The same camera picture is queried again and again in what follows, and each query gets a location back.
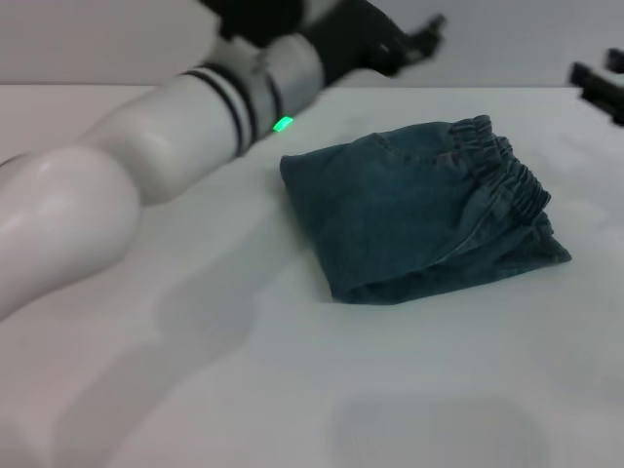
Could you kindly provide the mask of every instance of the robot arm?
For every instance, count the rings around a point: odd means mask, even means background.
[[[0,166],[0,320],[113,264],[141,206],[168,202],[243,155],[346,74],[393,76],[429,59],[444,25],[436,17],[409,35],[366,0],[202,3],[221,16],[205,62],[71,146]]]

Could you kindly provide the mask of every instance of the elastic waistband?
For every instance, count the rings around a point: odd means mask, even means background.
[[[519,221],[533,222],[548,205],[550,194],[514,156],[507,138],[492,132],[489,117],[459,121],[450,132],[455,149],[479,184],[507,202]]]

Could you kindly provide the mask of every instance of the black mechanical part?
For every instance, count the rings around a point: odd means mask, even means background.
[[[620,71],[622,65],[621,51],[615,49],[608,51],[606,68],[615,73],[622,73]],[[583,90],[582,99],[610,115],[615,125],[624,127],[624,88],[597,75],[583,63],[575,63],[572,66],[569,82]]]
[[[359,68],[385,76],[430,59],[438,51],[446,20],[436,16],[409,35],[366,0],[344,0],[301,34],[316,49],[329,86]]]
[[[241,36],[259,48],[295,32],[303,23],[303,0],[198,0],[221,17],[223,39]]]

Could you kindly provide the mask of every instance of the white table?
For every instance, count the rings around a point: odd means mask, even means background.
[[[62,144],[145,90],[2,87],[0,154]],[[575,95],[333,91],[147,210],[123,262],[0,324],[0,466],[622,466],[624,131]],[[280,157],[478,114],[553,194],[574,261],[400,306],[332,303]]]

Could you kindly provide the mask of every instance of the denim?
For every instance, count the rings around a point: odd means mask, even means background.
[[[396,304],[571,260],[550,200],[487,116],[285,156],[282,179],[332,296]]]

